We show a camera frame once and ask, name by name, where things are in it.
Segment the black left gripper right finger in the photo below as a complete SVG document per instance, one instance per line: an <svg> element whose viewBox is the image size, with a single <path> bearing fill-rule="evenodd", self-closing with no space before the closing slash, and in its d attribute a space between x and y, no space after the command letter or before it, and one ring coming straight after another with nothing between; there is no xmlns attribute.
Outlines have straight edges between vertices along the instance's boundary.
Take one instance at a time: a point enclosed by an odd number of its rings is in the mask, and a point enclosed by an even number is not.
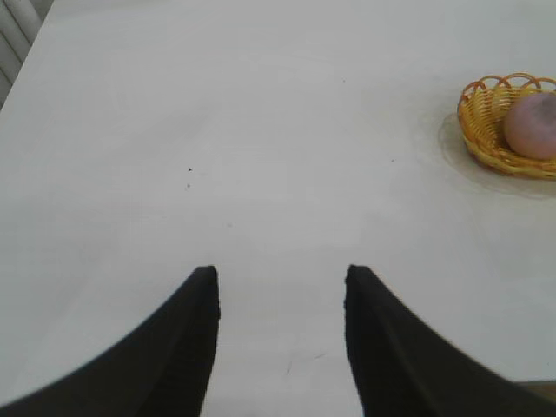
<svg viewBox="0 0 556 417"><path fill-rule="evenodd" d="M368 267L347 270L347 357L366 416L553 416L555 403L443 339Z"/></svg>

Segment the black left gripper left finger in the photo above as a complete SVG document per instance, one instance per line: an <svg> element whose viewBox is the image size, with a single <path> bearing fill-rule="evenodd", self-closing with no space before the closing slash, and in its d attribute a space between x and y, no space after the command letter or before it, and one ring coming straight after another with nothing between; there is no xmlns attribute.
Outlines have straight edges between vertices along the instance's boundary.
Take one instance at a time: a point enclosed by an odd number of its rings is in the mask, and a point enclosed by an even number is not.
<svg viewBox="0 0 556 417"><path fill-rule="evenodd" d="M198 416L216 356L218 273L196 268L140 326L3 416Z"/></svg>

